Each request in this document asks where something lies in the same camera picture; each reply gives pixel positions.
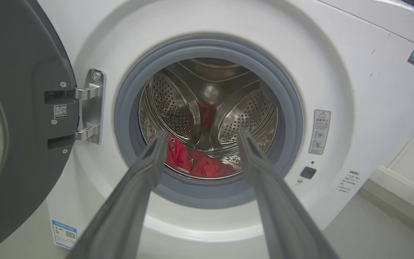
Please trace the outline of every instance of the qr code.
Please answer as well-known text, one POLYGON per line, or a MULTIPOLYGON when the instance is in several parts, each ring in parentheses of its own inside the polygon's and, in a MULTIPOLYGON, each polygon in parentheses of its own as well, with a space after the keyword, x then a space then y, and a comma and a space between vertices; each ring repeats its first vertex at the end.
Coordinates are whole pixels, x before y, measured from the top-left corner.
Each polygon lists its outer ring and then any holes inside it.
POLYGON ((71 237, 73 239, 76 239, 76 234, 74 234, 73 232, 65 231, 65 233, 66 233, 66 237, 71 237))
POLYGON ((66 118, 66 104, 64 105, 54 105, 54 118, 60 119, 60 118, 66 118))

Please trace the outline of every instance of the washing machine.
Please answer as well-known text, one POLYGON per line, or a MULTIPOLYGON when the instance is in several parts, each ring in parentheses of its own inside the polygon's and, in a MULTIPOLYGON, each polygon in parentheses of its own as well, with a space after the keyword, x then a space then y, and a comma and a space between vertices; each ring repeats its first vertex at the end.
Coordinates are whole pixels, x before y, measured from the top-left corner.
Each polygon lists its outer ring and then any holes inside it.
POLYGON ((323 230, 414 134, 414 5, 394 0, 0 0, 0 243, 47 200, 74 247, 160 130, 138 258, 266 258, 247 130, 323 230))

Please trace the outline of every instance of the hinge screw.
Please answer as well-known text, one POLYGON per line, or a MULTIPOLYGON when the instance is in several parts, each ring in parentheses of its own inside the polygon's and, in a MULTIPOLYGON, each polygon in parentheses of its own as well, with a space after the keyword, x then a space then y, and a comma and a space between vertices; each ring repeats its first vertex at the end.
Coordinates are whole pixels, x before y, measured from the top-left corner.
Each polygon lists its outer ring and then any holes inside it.
POLYGON ((100 72, 98 72, 98 71, 95 71, 95 72, 93 72, 92 73, 92 79, 94 80, 94 81, 98 81, 98 80, 100 80, 102 78, 102 73, 100 73, 100 72))

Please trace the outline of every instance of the door hinge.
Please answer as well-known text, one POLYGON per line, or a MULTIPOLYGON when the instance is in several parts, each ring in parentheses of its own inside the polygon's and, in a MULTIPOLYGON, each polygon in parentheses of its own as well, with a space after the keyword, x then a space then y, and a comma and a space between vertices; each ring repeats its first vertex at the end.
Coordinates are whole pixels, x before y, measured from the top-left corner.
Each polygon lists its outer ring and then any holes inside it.
POLYGON ((104 87, 105 73, 97 69, 89 69, 84 87, 74 88, 73 97, 79 100, 80 121, 82 121, 75 134, 76 140, 88 140, 100 144, 104 87))

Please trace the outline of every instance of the laundry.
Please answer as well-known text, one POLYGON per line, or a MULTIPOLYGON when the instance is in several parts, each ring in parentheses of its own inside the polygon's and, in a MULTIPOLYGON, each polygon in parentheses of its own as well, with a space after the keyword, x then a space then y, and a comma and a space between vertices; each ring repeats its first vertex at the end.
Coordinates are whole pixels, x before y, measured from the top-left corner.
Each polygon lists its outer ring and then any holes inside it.
POLYGON ((172 134, 168 134, 166 164, 187 174, 191 171, 191 161, 186 147, 172 134))
POLYGON ((225 177, 235 172, 235 169, 229 164, 223 164, 211 157, 202 154, 200 151, 192 150, 189 156, 195 160, 191 174, 198 177, 225 177))
POLYGON ((201 113, 201 125, 207 128, 210 128, 213 123, 213 118, 215 117, 216 110, 215 108, 208 104, 205 101, 198 102, 199 110, 201 113))

